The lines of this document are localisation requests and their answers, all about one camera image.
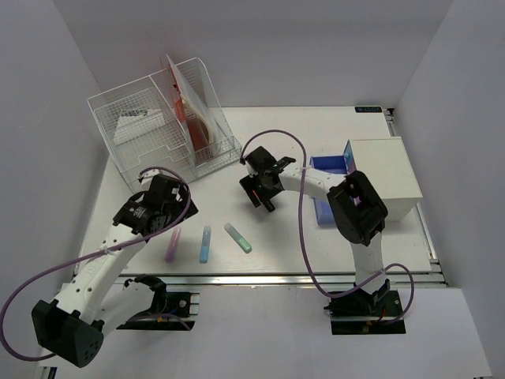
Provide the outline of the orange black highlighter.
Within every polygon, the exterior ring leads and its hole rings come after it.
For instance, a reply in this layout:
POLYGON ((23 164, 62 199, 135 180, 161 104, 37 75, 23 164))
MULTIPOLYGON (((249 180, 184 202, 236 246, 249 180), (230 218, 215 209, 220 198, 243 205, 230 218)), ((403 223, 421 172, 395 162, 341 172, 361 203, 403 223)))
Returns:
POLYGON ((255 197, 257 199, 256 208, 263 205, 267 209, 268 212, 273 212, 275 210, 275 206, 271 203, 270 198, 268 196, 266 196, 264 193, 254 191, 253 194, 255 195, 255 197))

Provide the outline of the blue highlighter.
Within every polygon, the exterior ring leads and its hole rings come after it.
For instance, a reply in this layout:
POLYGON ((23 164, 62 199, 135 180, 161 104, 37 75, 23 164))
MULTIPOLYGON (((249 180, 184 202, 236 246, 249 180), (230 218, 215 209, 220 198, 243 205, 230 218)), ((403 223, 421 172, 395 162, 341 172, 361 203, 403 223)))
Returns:
POLYGON ((206 264, 208 262, 210 245, 211 245, 211 227, 204 226, 200 245, 200 256, 199 256, 199 262, 201 264, 206 264))

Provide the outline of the pink highlighter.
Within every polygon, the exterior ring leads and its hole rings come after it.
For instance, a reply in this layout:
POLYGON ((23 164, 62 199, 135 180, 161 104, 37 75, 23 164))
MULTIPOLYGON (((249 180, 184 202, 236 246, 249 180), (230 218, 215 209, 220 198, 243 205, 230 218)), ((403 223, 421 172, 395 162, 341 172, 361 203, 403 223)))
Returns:
POLYGON ((164 257, 164 261, 167 263, 171 263, 175 259, 175 255, 178 250, 178 243, 179 239, 181 237, 181 228, 180 227, 175 227, 171 236, 170 236, 170 241, 166 250, 166 254, 164 257))

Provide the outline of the green highlighter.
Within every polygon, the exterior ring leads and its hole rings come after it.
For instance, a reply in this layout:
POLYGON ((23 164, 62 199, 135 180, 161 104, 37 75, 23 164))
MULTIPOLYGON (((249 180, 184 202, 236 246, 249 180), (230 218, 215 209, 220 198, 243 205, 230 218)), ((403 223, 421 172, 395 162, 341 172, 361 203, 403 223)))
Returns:
POLYGON ((224 230, 245 253, 250 253, 252 251, 251 244, 231 223, 226 223, 224 225, 224 230))

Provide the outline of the clear document sleeve with papers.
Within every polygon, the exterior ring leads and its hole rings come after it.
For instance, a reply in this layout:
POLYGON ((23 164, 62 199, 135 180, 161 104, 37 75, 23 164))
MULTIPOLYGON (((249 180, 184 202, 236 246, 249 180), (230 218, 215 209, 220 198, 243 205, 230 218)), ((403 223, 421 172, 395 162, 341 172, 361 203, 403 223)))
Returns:
POLYGON ((210 147, 217 141, 218 124, 208 107, 196 94, 168 54, 166 55, 166 59, 168 63, 172 65, 182 98, 185 102, 185 107, 201 122, 205 134, 208 135, 208 147, 210 147))

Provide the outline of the purple blue drawer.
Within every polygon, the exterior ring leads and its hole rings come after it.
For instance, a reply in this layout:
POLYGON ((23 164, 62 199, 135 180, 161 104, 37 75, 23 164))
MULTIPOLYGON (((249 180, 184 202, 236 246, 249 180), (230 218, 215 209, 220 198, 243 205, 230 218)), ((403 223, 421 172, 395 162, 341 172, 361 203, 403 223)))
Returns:
POLYGON ((316 223, 319 227, 334 227, 335 218, 328 203, 329 189, 338 185, 347 174, 347 166, 343 155, 312 156, 309 161, 309 193, 312 195, 316 223))

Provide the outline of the red plastic folder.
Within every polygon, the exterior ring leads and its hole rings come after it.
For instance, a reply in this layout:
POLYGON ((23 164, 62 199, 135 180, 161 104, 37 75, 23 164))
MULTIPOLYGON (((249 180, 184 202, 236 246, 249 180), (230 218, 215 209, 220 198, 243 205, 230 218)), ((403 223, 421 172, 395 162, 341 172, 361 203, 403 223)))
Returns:
POLYGON ((189 135, 193 151, 199 152, 208 147, 208 135, 205 134, 204 128, 198 119, 189 119, 185 109, 185 102, 182 98, 177 79, 174 75, 172 65, 166 64, 162 57, 159 57, 162 70, 165 71, 165 77, 168 84, 168 92, 170 101, 174 106, 174 113, 178 121, 184 127, 185 132, 189 135))

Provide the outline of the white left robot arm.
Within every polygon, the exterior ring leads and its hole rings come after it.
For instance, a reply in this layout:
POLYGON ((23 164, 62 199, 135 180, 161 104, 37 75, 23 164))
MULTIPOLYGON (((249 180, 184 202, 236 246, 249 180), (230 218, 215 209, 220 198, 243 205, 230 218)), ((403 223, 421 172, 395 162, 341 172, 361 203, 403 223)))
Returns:
POLYGON ((155 316, 167 304, 166 284, 142 274, 116 295, 108 292, 132 258, 153 235, 197 214, 189 187, 178 176, 146 171, 142 191, 132 195, 114 216, 100 248, 50 302, 32 309, 39 345, 82 368, 98 354, 118 326, 138 315, 155 316))

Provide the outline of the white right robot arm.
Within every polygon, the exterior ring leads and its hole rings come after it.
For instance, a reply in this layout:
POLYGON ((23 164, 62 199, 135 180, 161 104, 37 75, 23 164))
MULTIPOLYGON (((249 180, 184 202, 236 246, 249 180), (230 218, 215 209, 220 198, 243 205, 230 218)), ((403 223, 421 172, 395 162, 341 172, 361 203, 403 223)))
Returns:
POLYGON ((386 205, 361 171, 332 174, 291 157, 276 159, 263 147, 240 158, 248 174, 239 181, 254 207, 275 210, 271 199, 283 191, 298 193, 298 232, 302 256, 316 288, 328 298, 356 295, 357 308, 373 315, 383 308, 390 284, 383 267, 382 232, 388 216, 386 205), (326 201, 340 235, 350 243, 355 266, 353 289, 342 293, 325 291, 310 266, 303 231, 302 202, 307 195, 326 201))

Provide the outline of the small blue label plate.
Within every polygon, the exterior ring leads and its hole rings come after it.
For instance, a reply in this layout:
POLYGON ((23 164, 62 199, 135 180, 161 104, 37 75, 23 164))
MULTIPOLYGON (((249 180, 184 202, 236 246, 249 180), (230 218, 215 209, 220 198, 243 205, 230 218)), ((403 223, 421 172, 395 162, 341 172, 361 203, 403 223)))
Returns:
POLYGON ((357 113, 382 113, 382 107, 377 106, 356 106, 354 110, 357 113))

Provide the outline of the white drawer box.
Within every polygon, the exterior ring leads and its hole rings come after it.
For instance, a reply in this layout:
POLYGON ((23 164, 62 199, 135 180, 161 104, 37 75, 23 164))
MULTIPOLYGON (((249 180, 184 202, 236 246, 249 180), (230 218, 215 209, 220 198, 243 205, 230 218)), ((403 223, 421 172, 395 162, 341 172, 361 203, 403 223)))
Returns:
POLYGON ((356 171, 363 172, 388 210, 400 221, 423 195, 401 137, 350 139, 356 171))

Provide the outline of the aluminium table rail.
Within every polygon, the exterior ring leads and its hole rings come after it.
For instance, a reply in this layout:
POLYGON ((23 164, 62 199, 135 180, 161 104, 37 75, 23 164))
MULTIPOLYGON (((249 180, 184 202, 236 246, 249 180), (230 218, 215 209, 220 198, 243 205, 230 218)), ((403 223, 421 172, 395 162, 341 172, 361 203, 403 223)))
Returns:
MULTIPOLYGON (((312 285, 312 280, 308 275, 252 275, 252 276, 161 276, 159 278, 170 285, 312 285)), ((421 287, 447 286, 439 265, 432 265, 431 272, 413 274, 414 283, 421 287)), ((317 276, 318 282, 323 287, 344 286, 348 287, 354 283, 354 276, 346 274, 317 276)))

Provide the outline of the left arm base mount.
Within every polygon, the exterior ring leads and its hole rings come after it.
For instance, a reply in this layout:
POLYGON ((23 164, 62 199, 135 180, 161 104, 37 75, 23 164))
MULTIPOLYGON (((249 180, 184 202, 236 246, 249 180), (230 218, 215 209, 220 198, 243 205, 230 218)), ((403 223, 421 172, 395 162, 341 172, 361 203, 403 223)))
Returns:
POLYGON ((135 314, 119 325, 117 330, 190 332, 193 329, 194 318, 199 313, 199 293, 168 289, 166 284, 161 284, 160 278, 154 276, 127 279, 123 288, 134 282, 154 287, 155 297, 150 308, 135 314))

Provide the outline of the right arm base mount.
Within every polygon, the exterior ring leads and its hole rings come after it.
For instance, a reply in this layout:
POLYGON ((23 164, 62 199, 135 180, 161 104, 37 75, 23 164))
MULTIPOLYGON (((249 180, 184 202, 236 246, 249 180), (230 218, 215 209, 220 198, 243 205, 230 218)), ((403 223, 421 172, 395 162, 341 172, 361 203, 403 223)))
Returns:
POLYGON ((330 317, 334 336, 406 334, 401 299, 396 290, 390 289, 389 279, 373 295, 359 289, 331 298, 324 311, 330 317))

